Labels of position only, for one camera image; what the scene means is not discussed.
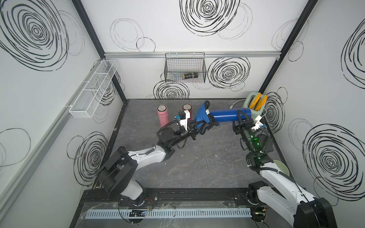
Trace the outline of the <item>blue thermos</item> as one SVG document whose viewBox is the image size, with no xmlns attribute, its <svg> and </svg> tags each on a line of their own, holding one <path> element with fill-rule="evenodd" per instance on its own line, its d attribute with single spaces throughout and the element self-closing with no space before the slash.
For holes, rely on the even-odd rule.
<svg viewBox="0 0 365 228">
<path fill-rule="evenodd" d="M 248 117 L 252 116 L 252 112 L 249 108 L 211 110 L 210 114 L 214 117 L 216 122 L 232 122 L 238 121 L 238 111 L 241 111 Z"/>
</svg>

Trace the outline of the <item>pink thermos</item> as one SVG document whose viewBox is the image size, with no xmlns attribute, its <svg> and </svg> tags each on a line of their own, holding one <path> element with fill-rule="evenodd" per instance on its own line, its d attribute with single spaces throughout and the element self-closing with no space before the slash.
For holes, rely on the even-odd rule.
<svg viewBox="0 0 365 228">
<path fill-rule="evenodd" d="M 164 104 L 159 105 L 157 107 L 157 113 L 158 113 L 158 118 L 159 118 L 161 127 L 164 127 L 165 125 L 167 125 L 170 122 L 166 105 L 164 105 Z"/>
</svg>

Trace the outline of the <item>blue cloth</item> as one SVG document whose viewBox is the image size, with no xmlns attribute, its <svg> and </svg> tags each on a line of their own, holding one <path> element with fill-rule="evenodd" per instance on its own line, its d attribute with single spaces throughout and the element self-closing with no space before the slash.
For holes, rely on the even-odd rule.
<svg viewBox="0 0 365 228">
<path fill-rule="evenodd" d="M 210 118 L 209 106 L 210 102 L 206 100 L 198 109 L 195 117 L 197 129 L 200 129 L 204 124 L 210 124 L 213 122 L 213 120 Z"/>
</svg>

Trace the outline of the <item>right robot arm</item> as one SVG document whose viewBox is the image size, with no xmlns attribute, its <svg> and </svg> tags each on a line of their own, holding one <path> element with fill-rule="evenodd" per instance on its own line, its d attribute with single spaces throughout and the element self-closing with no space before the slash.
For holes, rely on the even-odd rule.
<svg viewBox="0 0 365 228">
<path fill-rule="evenodd" d="M 273 162 L 265 151 L 267 144 L 255 136 L 254 120 L 249 115 L 238 110 L 237 117 L 233 130 L 249 150 L 248 167 L 265 179 L 249 185 L 250 203 L 266 204 L 294 228 L 336 228 L 331 204 L 300 187 Z"/>
</svg>

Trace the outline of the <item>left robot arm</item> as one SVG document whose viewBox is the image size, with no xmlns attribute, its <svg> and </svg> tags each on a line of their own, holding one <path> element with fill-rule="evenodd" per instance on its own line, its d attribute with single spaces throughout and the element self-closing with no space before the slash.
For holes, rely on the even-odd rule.
<svg viewBox="0 0 365 228">
<path fill-rule="evenodd" d="M 174 146 L 191 137 L 196 138 L 205 121 L 174 120 L 162 128 L 156 135 L 158 142 L 152 147 L 128 151 L 121 146 L 108 160 L 100 166 L 97 180 L 110 197 L 128 197 L 134 204 L 140 205 L 146 198 L 146 190 L 138 181 L 134 180 L 137 170 L 145 166 L 168 160 L 175 152 Z"/>
</svg>

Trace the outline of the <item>red thermos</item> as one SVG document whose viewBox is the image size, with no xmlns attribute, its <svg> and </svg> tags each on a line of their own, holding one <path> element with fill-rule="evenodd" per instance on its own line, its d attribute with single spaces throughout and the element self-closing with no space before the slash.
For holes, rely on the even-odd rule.
<svg viewBox="0 0 365 228">
<path fill-rule="evenodd" d="M 190 118 L 189 120 L 192 119 L 192 116 L 193 116 L 193 109 L 192 109 L 192 106 L 190 104 L 184 104 L 183 105 L 183 108 L 182 108 L 184 111 L 188 111 L 190 113 Z"/>
</svg>

